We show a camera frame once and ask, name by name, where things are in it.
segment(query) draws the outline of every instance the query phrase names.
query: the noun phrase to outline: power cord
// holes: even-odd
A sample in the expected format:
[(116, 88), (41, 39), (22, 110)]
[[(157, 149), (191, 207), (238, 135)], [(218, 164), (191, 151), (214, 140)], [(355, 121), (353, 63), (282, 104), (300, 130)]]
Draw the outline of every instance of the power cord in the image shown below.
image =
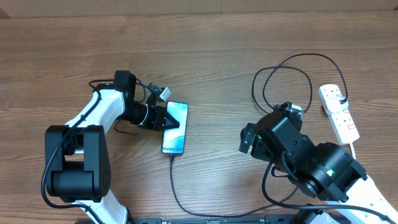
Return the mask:
[[(257, 209), (255, 209), (255, 210), (252, 210), (252, 211), (250, 211), (250, 212), (246, 212), (246, 213), (241, 214), (241, 215), (212, 215), (212, 214), (201, 214), (201, 213), (190, 212), (190, 211), (188, 211), (187, 209), (185, 209), (184, 207), (182, 207), (180, 201), (179, 201), (178, 198), (177, 198), (177, 194), (175, 193), (174, 184), (173, 184), (173, 172), (172, 172), (172, 170), (173, 170), (173, 161), (174, 161), (174, 155), (173, 155), (173, 154), (170, 154), (170, 182), (171, 182), (171, 185), (172, 185), (172, 191), (173, 191), (174, 199), (175, 199), (175, 201), (177, 202), (178, 206), (179, 206), (184, 212), (187, 212), (187, 213), (190, 214), (190, 215), (199, 216), (199, 217), (215, 217), (215, 218), (240, 218), (240, 217), (245, 217), (246, 215), (250, 215), (250, 214), (253, 214), (253, 213), (255, 213), (255, 212), (258, 212), (258, 211), (261, 211), (261, 210), (264, 210), (264, 209), (267, 209), (267, 208), (271, 208), (272, 206), (274, 206), (273, 204), (271, 204), (271, 205), (266, 205), (266, 206), (264, 206), (264, 207), (257, 208)], [(283, 200), (281, 200), (281, 201), (279, 201), (279, 202), (282, 203), (282, 202), (288, 200), (289, 198), (291, 198), (291, 197), (294, 195), (294, 193), (296, 193), (296, 191), (297, 191), (298, 188), (299, 188), (299, 187), (296, 187), (296, 188), (293, 190), (293, 192), (292, 192), (289, 196), (287, 196), (286, 198), (284, 198)]]
[[(92, 83), (94, 82), (110, 82), (113, 80), (93, 80), (90, 81), (88, 83), (89, 86), (91, 86), (92, 88), (95, 88)], [(104, 224), (101, 219), (97, 216), (97, 214), (93, 211), (93, 209), (88, 206), (88, 205), (83, 205), (83, 204), (71, 204), (71, 205), (56, 205), (54, 203), (52, 203), (49, 198), (47, 197), (47, 195), (45, 194), (45, 181), (47, 180), (47, 176), (49, 174), (49, 168), (51, 166), (51, 163), (53, 162), (56, 153), (61, 149), (61, 146), (65, 143), (65, 141), (67, 140), (67, 138), (69, 137), (69, 135), (74, 132), (77, 128), (77, 126), (83, 122), (88, 115), (97, 107), (98, 103), (100, 103), (101, 101), (101, 93), (96, 90), (97, 94), (98, 94), (98, 98), (95, 101), (94, 105), (84, 114), (81, 116), (81, 118), (72, 126), (69, 128), (69, 130), (62, 136), (61, 141), (57, 144), (54, 152), (52, 153), (49, 162), (47, 163), (47, 165), (45, 166), (45, 169), (43, 171), (43, 176), (42, 176), (42, 181), (41, 181), (41, 193), (42, 193), (42, 197), (44, 202), (52, 208), (57, 208), (57, 209), (66, 209), (66, 208), (84, 208), (86, 212), (90, 212), (91, 215), (93, 216), (93, 218), (99, 223), (99, 224)]]
[(266, 81), (266, 83), (264, 84), (264, 87), (262, 88), (262, 97), (263, 97), (264, 101), (267, 103), (267, 105), (268, 105), (270, 108), (274, 109), (274, 107), (267, 101), (267, 98), (266, 98), (266, 86), (267, 86), (268, 81), (269, 81), (269, 79), (271, 78), (271, 76), (272, 76), (278, 69), (280, 69), (280, 68), (294, 69), (294, 70), (297, 70), (297, 71), (301, 72), (302, 74), (304, 74), (304, 75), (306, 76), (306, 78), (308, 79), (308, 82), (310, 83), (310, 90), (311, 90), (311, 93), (310, 93), (310, 102), (308, 103), (308, 106), (307, 106), (307, 108), (303, 111), (303, 113), (307, 112), (308, 109), (310, 109), (311, 102), (312, 102), (312, 83), (311, 83), (310, 77), (309, 77), (303, 70), (301, 70), (301, 69), (299, 69), (299, 68), (291, 67), (291, 66), (283, 66), (283, 64), (284, 64), (286, 61), (290, 60), (291, 58), (298, 57), (298, 56), (302, 56), (302, 55), (315, 55), (315, 56), (324, 57), (324, 58), (328, 59), (328, 60), (337, 68), (337, 70), (338, 70), (338, 72), (339, 72), (339, 74), (340, 74), (340, 76), (341, 76), (341, 80), (343, 81), (344, 89), (345, 89), (345, 91), (346, 91), (346, 98), (343, 99), (343, 100), (340, 100), (340, 103), (343, 104), (343, 103), (345, 103), (345, 102), (347, 101), (347, 99), (348, 99), (348, 91), (347, 91), (346, 82), (345, 82), (343, 73), (341, 72), (340, 68), (337, 66), (336, 62), (334, 62), (330, 57), (327, 57), (327, 56), (322, 55), (322, 54), (304, 53), (304, 54), (292, 55), (292, 56), (288, 57), (287, 59), (285, 59), (283, 62), (281, 62), (278, 66), (276, 66), (276, 67), (262, 68), (262, 69), (260, 69), (260, 70), (256, 73), (256, 75), (255, 75), (254, 78), (253, 78), (253, 83), (252, 83), (252, 86), (251, 86), (251, 96), (252, 96), (252, 98), (253, 98), (255, 104), (260, 108), (260, 110), (262, 110), (263, 112), (265, 112), (266, 114), (268, 114), (268, 112), (267, 112), (264, 108), (262, 108), (262, 107), (259, 105), (259, 103), (258, 103), (257, 100), (256, 100), (256, 97), (254, 96), (254, 82), (256, 81), (257, 75), (260, 74), (260, 73), (261, 73), (262, 71), (264, 71), (264, 70), (274, 69), (274, 70), (271, 72), (271, 74), (269, 74), (269, 76), (268, 76), (268, 78), (267, 78), (267, 81)]
[(265, 198), (272, 203), (273, 205), (278, 205), (282, 208), (290, 208), (290, 209), (304, 209), (304, 210), (314, 210), (314, 209), (352, 209), (352, 210), (359, 210), (362, 212), (368, 212), (370, 214), (376, 215), (378, 217), (380, 217), (381, 220), (383, 221), (387, 221), (391, 224), (396, 224), (394, 221), (392, 221), (387, 215), (383, 215), (377, 211), (368, 209), (368, 208), (363, 208), (363, 207), (359, 207), (359, 206), (354, 206), (354, 205), (290, 205), (290, 204), (285, 204), (283, 202), (277, 202), (274, 199), (270, 198), (270, 196), (268, 196), (267, 191), (266, 191), (266, 180), (267, 180), (267, 176), (269, 174), (269, 171), (271, 169), (271, 166), (273, 165), (273, 163), (275, 162), (275, 160), (272, 160), (266, 169), (266, 172), (264, 173), (264, 177), (262, 178), (262, 194), (265, 196)]

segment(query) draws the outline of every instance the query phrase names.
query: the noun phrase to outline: white power strip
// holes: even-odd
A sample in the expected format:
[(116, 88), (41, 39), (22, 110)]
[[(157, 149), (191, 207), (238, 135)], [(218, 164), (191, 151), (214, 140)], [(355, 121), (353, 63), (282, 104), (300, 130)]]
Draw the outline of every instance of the white power strip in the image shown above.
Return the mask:
[(340, 100), (343, 100), (344, 97), (335, 84), (321, 86), (318, 94), (321, 98), (323, 108), (329, 117), (331, 127), (336, 134), (338, 143), (341, 145), (349, 144), (351, 153), (355, 159), (353, 142), (359, 139), (359, 133), (348, 111), (348, 101), (343, 104), (340, 103)]

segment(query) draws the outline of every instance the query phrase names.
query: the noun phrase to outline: smartphone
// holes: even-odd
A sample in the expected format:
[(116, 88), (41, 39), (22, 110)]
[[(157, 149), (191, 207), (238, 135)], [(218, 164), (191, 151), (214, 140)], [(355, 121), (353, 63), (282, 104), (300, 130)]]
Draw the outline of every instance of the smartphone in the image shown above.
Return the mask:
[(163, 132), (162, 152), (168, 154), (182, 154), (184, 152), (188, 105), (186, 103), (169, 101), (167, 102), (166, 109), (167, 112), (180, 123), (180, 127)]

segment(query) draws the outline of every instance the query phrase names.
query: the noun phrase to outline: black cable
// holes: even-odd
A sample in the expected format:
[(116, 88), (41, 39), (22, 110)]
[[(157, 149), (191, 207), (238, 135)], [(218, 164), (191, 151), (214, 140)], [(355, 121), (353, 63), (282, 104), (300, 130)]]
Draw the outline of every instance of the black cable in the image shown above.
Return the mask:
[[(256, 97), (254, 96), (254, 82), (256, 81), (257, 76), (258, 76), (262, 71), (267, 70), (267, 69), (276, 69), (276, 68), (277, 68), (277, 67), (267, 67), (267, 68), (262, 68), (262, 69), (260, 69), (260, 70), (256, 73), (256, 75), (254, 76), (254, 78), (253, 78), (253, 83), (252, 83), (252, 85), (251, 85), (251, 96), (252, 96), (254, 102), (255, 102), (256, 105), (260, 108), (260, 110), (262, 110), (262, 111), (265, 112), (266, 114), (268, 114), (268, 112), (267, 112), (266, 110), (264, 110), (264, 109), (259, 105), (259, 103), (258, 103), (257, 100), (256, 100)], [(304, 74), (304, 75), (306, 76), (306, 78), (308, 79), (308, 82), (310, 83), (310, 90), (311, 90), (311, 92), (310, 92), (310, 102), (308, 103), (307, 108), (304, 110), (304, 113), (307, 112), (307, 110), (310, 109), (311, 102), (312, 102), (312, 83), (311, 83), (310, 77), (309, 77), (303, 70), (301, 70), (301, 69), (299, 69), (299, 68), (296, 68), (296, 67), (280, 65), (279, 68), (289, 68), (289, 69), (297, 70), (297, 71), (301, 72), (302, 74)], [(268, 82), (268, 80), (270, 79), (270, 77), (272, 76), (272, 74), (273, 74), (273, 72), (268, 76), (267, 82)], [(274, 109), (274, 107), (271, 106), (271, 105), (267, 102), (267, 100), (266, 100), (266, 103), (267, 103), (272, 109)]]
[(266, 192), (266, 180), (267, 176), (269, 174), (269, 171), (271, 169), (272, 164), (274, 161), (271, 161), (266, 169), (266, 172), (264, 173), (264, 177), (262, 178), (262, 194), (265, 196), (265, 198), (272, 204), (278, 205), (282, 208), (290, 208), (290, 209), (304, 209), (304, 210), (314, 210), (314, 209), (352, 209), (352, 210), (359, 210), (362, 212), (368, 212), (370, 214), (376, 215), (380, 217), (381, 220), (387, 221), (391, 224), (396, 224), (394, 221), (392, 221), (387, 215), (383, 215), (377, 211), (368, 209), (368, 208), (363, 208), (359, 206), (353, 206), (353, 205), (290, 205), (290, 204), (285, 204), (282, 202), (277, 202), (274, 199), (270, 198)]
[(346, 82), (345, 82), (343, 73), (341, 72), (340, 68), (337, 66), (336, 62), (334, 62), (330, 57), (327, 57), (327, 56), (322, 55), (322, 54), (316, 54), (316, 53), (297, 54), (297, 55), (293, 55), (293, 56), (288, 57), (287, 59), (285, 59), (283, 62), (281, 62), (281, 63), (280, 63), (278, 66), (276, 66), (276, 67), (268, 67), (268, 68), (260, 69), (260, 70), (256, 73), (256, 75), (254, 76), (253, 84), (252, 84), (252, 88), (251, 88), (251, 89), (252, 89), (252, 97), (253, 97), (254, 102), (257, 104), (257, 106), (258, 106), (263, 112), (265, 112), (266, 114), (268, 114), (268, 112), (267, 112), (266, 110), (264, 110), (264, 109), (258, 104), (256, 98), (254, 97), (254, 90), (253, 90), (253, 89), (254, 89), (254, 81), (255, 81), (257, 75), (258, 75), (260, 72), (262, 72), (262, 71), (264, 71), (264, 70), (267, 70), (267, 69), (271, 69), (271, 68), (273, 68), (274, 70), (273, 70), (273, 71), (271, 72), (271, 74), (268, 76), (268, 79), (267, 79), (266, 83), (264, 84), (264, 87), (262, 88), (262, 97), (263, 97), (264, 101), (267, 103), (267, 105), (268, 105), (269, 107), (271, 107), (272, 109), (274, 109), (274, 107), (267, 101), (267, 98), (266, 98), (266, 86), (267, 86), (267, 83), (268, 83), (269, 79), (271, 78), (271, 76), (272, 76), (278, 69), (280, 69), (280, 68), (291, 68), (291, 69), (298, 70), (298, 71), (302, 72), (302, 73), (308, 78), (308, 80), (309, 80), (309, 82), (310, 82), (310, 88), (311, 88), (310, 102), (309, 102), (309, 104), (308, 104), (308, 106), (307, 106), (307, 109), (304, 110), (304, 113), (307, 112), (307, 110), (310, 108), (311, 101), (312, 101), (312, 84), (311, 84), (310, 77), (309, 77), (305, 72), (301, 71), (301, 70), (298, 69), (298, 68), (283, 66), (283, 64), (284, 64), (286, 61), (290, 60), (291, 58), (294, 58), (294, 57), (297, 57), (297, 56), (302, 56), (302, 55), (316, 55), (316, 56), (324, 57), (324, 58), (328, 59), (328, 60), (337, 68), (337, 70), (338, 70), (338, 72), (339, 72), (339, 74), (340, 74), (341, 80), (343, 81), (344, 89), (345, 89), (345, 92), (346, 92), (346, 97), (345, 97), (345, 99), (340, 100), (340, 103), (343, 104), (343, 103), (347, 102), (347, 99), (348, 99), (348, 91), (347, 91)]
[[(180, 201), (178, 200), (177, 195), (176, 195), (176, 193), (175, 193), (174, 184), (173, 184), (173, 172), (172, 172), (172, 170), (173, 170), (173, 161), (174, 161), (174, 155), (171, 154), (171, 155), (170, 155), (170, 182), (171, 182), (171, 184), (172, 184), (172, 191), (173, 191), (174, 199), (175, 199), (175, 201), (177, 202), (177, 204), (179, 205), (179, 207), (180, 207), (184, 212), (187, 212), (187, 213), (190, 214), (190, 215), (199, 216), (199, 217), (215, 217), (215, 218), (239, 218), (239, 217), (244, 217), (244, 216), (246, 216), (246, 215), (250, 215), (250, 214), (253, 214), (253, 213), (255, 213), (255, 212), (258, 212), (258, 211), (261, 211), (261, 210), (264, 210), (264, 209), (267, 209), (267, 208), (270, 208), (270, 207), (274, 206), (273, 204), (271, 204), (271, 205), (266, 205), (266, 206), (264, 206), (264, 207), (257, 208), (257, 209), (255, 209), (255, 210), (253, 210), (253, 211), (246, 212), (246, 213), (241, 214), (241, 215), (211, 215), (211, 214), (201, 214), (201, 213), (190, 212), (190, 211), (188, 211), (187, 209), (185, 209), (184, 207), (182, 207), (182, 205), (181, 205)], [(280, 202), (282, 203), (282, 202), (288, 200), (289, 198), (291, 198), (291, 197), (294, 195), (294, 193), (296, 193), (296, 191), (297, 191), (298, 188), (299, 188), (299, 187), (296, 187), (296, 188), (293, 190), (293, 192), (292, 192), (289, 196), (287, 196), (286, 198), (284, 198), (284, 199), (281, 200)]]
[(117, 126), (120, 123), (120, 119), (118, 120), (118, 122), (116, 122), (116, 124), (114, 125), (114, 130), (119, 132), (119, 133), (123, 133), (123, 134), (129, 134), (129, 135), (133, 135), (133, 136), (138, 136), (142, 133), (143, 128), (140, 126), (140, 130), (137, 133), (129, 133), (127, 131), (120, 131), (118, 130)]
[(289, 175), (275, 175), (276, 166), (273, 166), (271, 169), (271, 176), (273, 177), (288, 177)]
[[(91, 82), (89, 82), (89, 85), (91, 85), (91, 83), (96, 82), (97, 80), (93, 80)], [(87, 116), (95, 109), (95, 107), (98, 105), (98, 103), (100, 103), (101, 101), (101, 93), (99, 91), (96, 91), (98, 94), (98, 98), (95, 101), (94, 105), (84, 114), (81, 116), (81, 118), (72, 126), (69, 128), (69, 130), (62, 136), (61, 141), (58, 143), (58, 145), (56, 146), (54, 152), (52, 153), (49, 162), (47, 163), (44, 171), (43, 171), (43, 176), (42, 176), (42, 184), (41, 184), (41, 193), (42, 193), (42, 197), (44, 202), (52, 208), (57, 208), (57, 209), (64, 209), (64, 208), (84, 208), (86, 212), (90, 212), (91, 215), (93, 216), (93, 218), (100, 224), (103, 224), (103, 222), (100, 220), (100, 218), (97, 216), (97, 214), (93, 211), (93, 209), (88, 206), (88, 205), (83, 205), (83, 204), (71, 204), (71, 205), (56, 205), (54, 203), (52, 203), (49, 198), (47, 197), (47, 195), (45, 194), (45, 181), (47, 180), (47, 176), (49, 174), (49, 168), (51, 166), (52, 161), (54, 160), (54, 157), (56, 155), (56, 153), (60, 150), (61, 146), (63, 145), (63, 143), (66, 141), (66, 139), (69, 137), (69, 135), (74, 132), (76, 130), (76, 127), (82, 122), (84, 121)]]
[(282, 160), (282, 163), (283, 163), (283, 165), (284, 165), (284, 168), (285, 168), (285, 170), (286, 170), (286, 173), (287, 173), (291, 178), (293, 178), (294, 180), (298, 180), (298, 178), (292, 173), (292, 171), (290, 171), (290, 169), (289, 169), (289, 167), (288, 167), (288, 165), (287, 165), (287, 163), (286, 163), (286, 158), (285, 158), (285, 156), (286, 156), (286, 151), (282, 152), (282, 155), (280, 156), (280, 159)]
[(144, 102), (145, 99), (147, 98), (146, 88), (148, 88), (148, 86), (144, 85), (144, 84), (141, 82), (141, 80), (139, 80), (138, 78), (137, 78), (137, 81), (138, 81), (137, 84), (140, 85), (140, 86), (142, 86), (142, 89), (144, 90), (144, 97), (142, 98), (142, 100), (138, 101), (138, 103), (142, 103), (142, 102)]

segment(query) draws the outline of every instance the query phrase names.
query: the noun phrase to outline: wooden table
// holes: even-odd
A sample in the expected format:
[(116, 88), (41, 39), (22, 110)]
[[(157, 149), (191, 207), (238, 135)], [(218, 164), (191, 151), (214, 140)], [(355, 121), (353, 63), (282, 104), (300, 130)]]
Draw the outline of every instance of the wooden table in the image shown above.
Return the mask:
[[(187, 209), (226, 215), (269, 204), (261, 194), (267, 163), (238, 151), (239, 133), (264, 116), (251, 99), (254, 74), (303, 52), (325, 54), (340, 66), (361, 135), (354, 144), (358, 161), (398, 209), (397, 21), (396, 11), (0, 20), (0, 222), (86, 218), (77, 208), (51, 209), (40, 196), (44, 132), (87, 104), (89, 80), (112, 78), (115, 70), (169, 86), (170, 100), (190, 105), (185, 152), (174, 166), (177, 195)], [(336, 68), (312, 56), (287, 65), (305, 70), (314, 87), (302, 133), (315, 144), (336, 142), (316, 92), (327, 83), (343, 89)], [(255, 85), (259, 99), (268, 73)], [(302, 107), (309, 94), (305, 77), (289, 70), (278, 72), (266, 90), (271, 103)], [(136, 130), (127, 123), (121, 128)], [(111, 130), (106, 140), (111, 189), (134, 217), (193, 218), (172, 196), (162, 133), (132, 137)], [(268, 188), (280, 199), (294, 186), (272, 179)], [(301, 192), (288, 202), (320, 203)], [(254, 216), (295, 212), (273, 207)]]

